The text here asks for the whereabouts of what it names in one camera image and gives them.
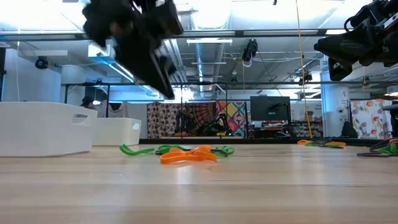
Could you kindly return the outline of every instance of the wooden table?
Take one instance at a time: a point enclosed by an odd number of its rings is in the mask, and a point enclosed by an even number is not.
[[[0,159],[0,223],[398,223],[398,158],[358,158],[360,147],[234,148],[216,164],[166,166],[107,147]]]

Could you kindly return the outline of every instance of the black cable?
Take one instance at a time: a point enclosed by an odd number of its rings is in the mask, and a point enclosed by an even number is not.
[[[351,16],[350,18],[348,18],[348,19],[344,22],[344,30],[347,31],[347,32],[349,32],[349,29],[347,28],[347,24],[348,24],[349,21],[352,20],[352,18],[353,18],[353,17]]]
[[[260,52],[259,52],[259,55],[260,55],[260,58],[261,58],[262,65],[263,65],[264,68],[266,69],[266,72],[267,72],[267,74],[268,74],[268,76],[269,76],[269,81],[271,81],[271,80],[272,80],[272,76],[271,76],[271,74],[269,73],[268,68],[267,68],[267,65],[266,65],[266,63],[264,62],[264,59],[262,59],[262,55],[261,55]],[[280,93],[280,91],[279,91],[277,85],[274,85],[274,87],[275,87],[275,89],[278,91],[279,95],[282,96],[282,94]]]

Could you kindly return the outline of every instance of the white pillar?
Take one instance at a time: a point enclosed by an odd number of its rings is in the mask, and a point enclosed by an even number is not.
[[[328,57],[321,59],[321,82],[331,81]],[[343,84],[321,85],[323,136],[341,136],[345,121],[349,121],[349,88]]]
[[[86,81],[85,69],[77,65],[62,66],[62,83],[84,83]],[[68,104],[81,105],[81,100],[85,97],[86,87],[70,86],[68,88]],[[61,88],[61,102],[65,100],[65,87]]]
[[[60,101],[61,74],[58,72],[36,68],[34,63],[18,57],[14,49],[6,50],[5,70],[3,101],[18,101],[18,95],[19,101]]]

